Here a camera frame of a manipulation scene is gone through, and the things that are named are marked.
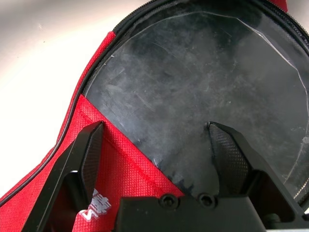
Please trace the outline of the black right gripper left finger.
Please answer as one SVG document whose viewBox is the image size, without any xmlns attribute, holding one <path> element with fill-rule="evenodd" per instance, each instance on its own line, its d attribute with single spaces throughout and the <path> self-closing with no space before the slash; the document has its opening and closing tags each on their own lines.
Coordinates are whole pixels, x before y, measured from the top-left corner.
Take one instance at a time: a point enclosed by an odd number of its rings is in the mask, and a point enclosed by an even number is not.
<svg viewBox="0 0 309 232">
<path fill-rule="evenodd" d="M 84 127 L 58 157 L 23 227 L 25 232 L 71 232 L 88 209 L 102 151 L 104 123 Z"/>
</svg>

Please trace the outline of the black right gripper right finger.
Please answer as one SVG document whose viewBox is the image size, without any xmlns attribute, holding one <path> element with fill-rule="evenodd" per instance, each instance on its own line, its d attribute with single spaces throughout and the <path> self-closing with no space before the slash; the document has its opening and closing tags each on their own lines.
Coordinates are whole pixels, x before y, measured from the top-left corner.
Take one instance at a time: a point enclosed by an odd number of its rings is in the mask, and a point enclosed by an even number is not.
<svg viewBox="0 0 309 232">
<path fill-rule="evenodd" d="M 209 135 L 222 194 L 247 197 L 266 229 L 306 229 L 304 210 L 240 132 L 209 122 Z"/>
</svg>

